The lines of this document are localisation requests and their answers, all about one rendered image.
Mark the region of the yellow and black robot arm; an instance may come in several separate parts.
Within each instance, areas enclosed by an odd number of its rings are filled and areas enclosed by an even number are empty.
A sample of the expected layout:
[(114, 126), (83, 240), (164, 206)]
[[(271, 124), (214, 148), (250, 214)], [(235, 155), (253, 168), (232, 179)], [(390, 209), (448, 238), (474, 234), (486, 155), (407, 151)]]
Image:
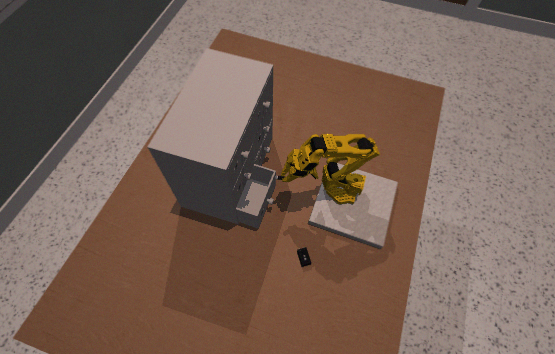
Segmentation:
[[(349, 145), (355, 142), (358, 145)], [(314, 134), (301, 145), (298, 153), (301, 171), (311, 172), (319, 165), (321, 156), (327, 159), (327, 165), (324, 165), (322, 171), (322, 183), (326, 194), (337, 204), (354, 204), (365, 176), (351, 173), (380, 155), (374, 139), (366, 138), (364, 134), (321, 134), (320, 137)], [(339, 170), (337, 162), (341, 160), (347, 160), (347, 163)]]

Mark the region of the dark grey chest of drawers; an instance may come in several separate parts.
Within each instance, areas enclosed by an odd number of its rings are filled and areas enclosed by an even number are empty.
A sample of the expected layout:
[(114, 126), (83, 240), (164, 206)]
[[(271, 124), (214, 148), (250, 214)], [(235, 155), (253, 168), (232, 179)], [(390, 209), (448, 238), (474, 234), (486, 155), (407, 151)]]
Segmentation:
[(239, 224), (228, 167), (250, 118), (256, 164), (252, 113), (271, 72), (273, 135), (273, 65), (206, 48), (148, 145), (181, 207)]

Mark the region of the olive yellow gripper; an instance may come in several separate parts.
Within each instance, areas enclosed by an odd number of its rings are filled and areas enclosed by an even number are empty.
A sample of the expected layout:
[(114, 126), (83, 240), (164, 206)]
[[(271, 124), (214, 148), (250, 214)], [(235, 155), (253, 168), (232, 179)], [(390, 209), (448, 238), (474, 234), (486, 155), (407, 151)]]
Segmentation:
[[(285, 176), (287, 174), (287, 172), (289, 172), (289, 174), (282, 179), (282, 182), (291, 182), (296, 178), (303, 178), (305, 176), (308, 176), (308, 174), (311, 174), (315, 179), (319, 179), (318, 178), (318, 174), (316, 171), (316, 167), (311, 171), (301, 171), (301, 168), (299, 166), (299, 149), (293, 149), (287, 157), (286, 163), (284, 165), (284, 168), (281, 172), (281, 176)], [(288, 164), (288, 162), (290, 164)], [(289, 176), (290, 175), (290, 176)]]

